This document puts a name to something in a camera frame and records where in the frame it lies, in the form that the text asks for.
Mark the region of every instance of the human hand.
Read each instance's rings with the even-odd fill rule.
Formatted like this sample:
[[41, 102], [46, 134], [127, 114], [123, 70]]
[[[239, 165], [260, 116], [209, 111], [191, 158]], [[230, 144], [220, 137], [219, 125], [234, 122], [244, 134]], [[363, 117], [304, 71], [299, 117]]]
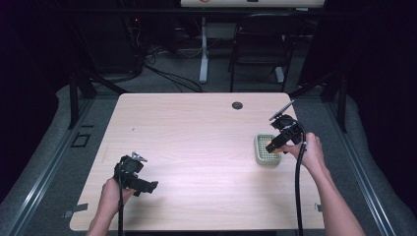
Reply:
[[[133, 189], [123, 189], [123, 205], [129, 200], [135, 193]], [[97, 214], [106, 214], [114, 216], [119, 211], [119, 184], [115, 179], [110, 178], [103, 185], [101, 190], [101, 197], [98, 203]]]
[[[303, 154], [302, 164], [309, 170], [311, 175], [324, 173], [327, 168], [325, 165], [325, 157], [323, 154], [322, 143], [320, 138], [313, 133], [306, 135], [306, 150]], [[298, 158], [300, 153], [301, 143], [296, 146], [284, 145], [280, 147], [282, 151], [288, 151]]]

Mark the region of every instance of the human arm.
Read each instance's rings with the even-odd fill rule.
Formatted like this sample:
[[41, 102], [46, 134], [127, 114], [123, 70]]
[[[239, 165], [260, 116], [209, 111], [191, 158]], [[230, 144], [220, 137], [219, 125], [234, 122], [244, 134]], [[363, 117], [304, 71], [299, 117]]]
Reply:
[[[133, 189], [123, 189], [123, 205], [135, 193]], [[103, 185], [97, 212], [89, 224], [87, 235], [107, 235], [108, 228], [114, 215], [119, 211], [120, 192], [117, 182], [110, 178]]]
[[[355, 215], [338, 192], [325, 164], [322, 143], [313, 133], [306, 135], [307, 146], [302, 164], [316, 182], [322, 202], [323, 219], [327, 235], [365, 235]], [[301, 144], [285, 145], [280, 149], [298, 156]]]

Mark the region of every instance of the dark background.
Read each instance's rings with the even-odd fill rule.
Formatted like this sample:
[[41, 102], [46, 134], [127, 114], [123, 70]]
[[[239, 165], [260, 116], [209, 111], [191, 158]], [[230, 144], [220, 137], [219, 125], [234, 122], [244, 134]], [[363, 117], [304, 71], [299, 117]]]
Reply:
[[[166, 5], [158, 6], [178, 5], [178, 1], [160, 3]], [[36, 1], [2, 1], [0, 6], [0, 197], [3, 200], [53, 119], [58, 105], [55, 92], [69, 83], [72, 73], [79, 67], [93, 71], [116, 68], [123, 72], [124, 65], [130, 65], [126, 72], [132, 68], [140, 70], [138, 65], [144, 51], [132, 49], [129, 37], [121, 30], [123, 22], [105, 26], [101, 38], [90, 38], [87, 33], [83, 34], [86, 28], [68, 28], [62, 18], [45, 14]], [[400, 1], [327, 1], [327, 11], [365, 13], [368, 18], [364, 23], [368, 24], [321, 21], [300, 84], [338, 70], [343, 58], [352, 52], [352, 43], [358, 46], [355, 42], [359, 39], [356, 47], [360, 48], [359, 53], [345, 74], [349, 81], [348, 93], [358, 104], [375, 161], [398, 196], [416, 215], [417, 153], [412, 141], [417, 130], [417, 21], [412, 9], [411, 5]], [[156, 24], [150, 29], [162, 29], [158, 24], [161, 21], [170, 22], [163, 17], [150, 18], [149, 25]], [[96, 23], [91, 26], [93, 29], [104, 27], [100, 21]], [[75, 32], [87, 37], [84, 38], [86, 44], [82, 44]], [[105, 39], [109, 33], [117, 35]], [[149, 33], [175, 51], [172, 37], [164, 37], [163, 41], [158, 36], [160, 31]], [[108, 48], [108, 43], [112, 43], [118, 53], [91, 54], [95, 47], [98, 51]], [[108, 56], [123, 60], [111, 61]]]

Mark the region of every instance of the black cable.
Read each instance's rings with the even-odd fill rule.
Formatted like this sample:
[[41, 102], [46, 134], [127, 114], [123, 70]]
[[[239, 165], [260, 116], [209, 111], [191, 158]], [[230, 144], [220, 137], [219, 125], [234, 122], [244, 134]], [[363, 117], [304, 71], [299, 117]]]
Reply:
[[167, 73], [167, 72], [162, 72], [160, 70], [155, 69], [154, 67], [151, 67], [149, 65], [145, 65], [145, 68], [149, 69], [150, 71], [162, 76], [163, 78], [167, 79], [168, 81], [172, 82], [180, 91], [181, 88], [179, 86], [182, 86], [184, 88], [196, 91], [196, 92], [204, 92], [202, 87], [197, 84], [196, 82], [184, 78], [184, 77], [180, 77], [178, 75], [174, 75], [171, 73]]
[[122, 161], [119, 162], [119, 229], [118, 235], [123, 236], [123, 188], [122, 188]]
[[[122, 82], [128, 82], [133, 80], [134, 78], [136, 78], [140, 73], [139, 72], [133, 72], [129, 75], [127, 75], [126, 77], [121, 77], [121, 78], [117, 78], [117, 79], [108, 79], [105, 78], [104, 75], [100, 75], [101, 77], [103, 77], [104, 79], [106, 79], [108, 82], [111, 82], [112, 84], [118, 84], [118, 83], [122, 83]], [[95, 80], [93, 80], [92, 78], [89, 79], [92, 83], [97, 83]]]
[[145, 57], [146, 62], [151, 65], [154, 65], [156, 63], [156, 55], [162, 51], [163, 50], [161, 46], [155, 46], [154, 48], [150, 48], [148, 50], [148, 55]]
[[297, 162], [295, 164], [295, 204], [297, 207], [297, 223], [298, 223], [298, 235], [303, 236], [303, 217], [301, 215], [301, 199], [300, 199], [300, 167], [303, 160], [304, 151], [306, 150], [306, 133], [304, 127], [296, 120], [294, 120], [301, 128], [303, 140], [300, 146], [300, 152], [298, 153]]

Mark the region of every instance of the green basket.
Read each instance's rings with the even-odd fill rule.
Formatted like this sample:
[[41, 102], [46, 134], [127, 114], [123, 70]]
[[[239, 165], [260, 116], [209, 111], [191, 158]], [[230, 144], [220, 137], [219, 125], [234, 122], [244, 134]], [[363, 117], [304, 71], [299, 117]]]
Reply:
[[266, 146], [268, 141], [273, 140], [275, 135], [257, 135], [255, 137], [255, 157], [257, 163], [260, 165], [277, 165], [281, 160], [281, 154], [279, 153], [268, 153]]

